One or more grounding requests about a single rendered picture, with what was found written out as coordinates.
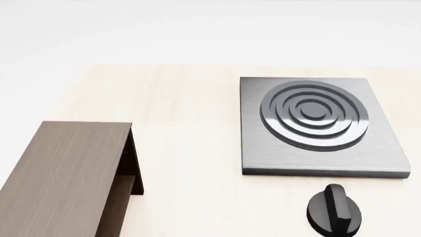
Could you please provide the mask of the brown wooden cabinet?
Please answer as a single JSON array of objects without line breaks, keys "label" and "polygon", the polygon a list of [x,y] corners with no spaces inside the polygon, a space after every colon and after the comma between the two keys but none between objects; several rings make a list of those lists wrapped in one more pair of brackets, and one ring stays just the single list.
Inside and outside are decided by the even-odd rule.
[{"label": "brown wooden cabinet", "polygon": [[0,189],[0,237],[120,237],[143,195],[129,122],[42,122]]}]

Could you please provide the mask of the round ringed stove burner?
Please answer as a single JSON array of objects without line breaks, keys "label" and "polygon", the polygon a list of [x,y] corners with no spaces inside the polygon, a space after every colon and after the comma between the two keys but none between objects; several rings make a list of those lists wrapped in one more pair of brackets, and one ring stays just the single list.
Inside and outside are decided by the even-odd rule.
[{"label": "round ringed stove burner", "polygon": [[353,94],[326,82],[296,80],[275,86],[260,104],[267,130],[283,142],[311,151],[338,151],[359,143],[368,111]]}]

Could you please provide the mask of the black stove knob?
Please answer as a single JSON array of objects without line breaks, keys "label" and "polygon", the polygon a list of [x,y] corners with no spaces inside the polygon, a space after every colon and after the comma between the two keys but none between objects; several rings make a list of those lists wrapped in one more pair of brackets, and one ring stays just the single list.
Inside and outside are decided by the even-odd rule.
[{"label": "black stove knob", "polygon": [[307,221],[324,237],[353,237],[360,228],[362,215],[342,185],[329,184],[309,200]]}]

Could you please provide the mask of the grey metal stove plate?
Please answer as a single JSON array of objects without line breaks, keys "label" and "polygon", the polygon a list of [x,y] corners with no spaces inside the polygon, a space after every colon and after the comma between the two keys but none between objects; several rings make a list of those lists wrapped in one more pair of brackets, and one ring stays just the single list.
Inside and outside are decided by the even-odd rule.
[{"label": "grey metal stove plate", "polygon": [[[333,84],[358,98],[369,116],[365,137],[346,149],[311,151],[287,144],[271,134],[260,117],[261,101],[275,86],[296,80]],[[410,163],[365,78],[243,77],[239,81],[239,94],[241,169],[244,175],[399,179],[410,175]]]}]

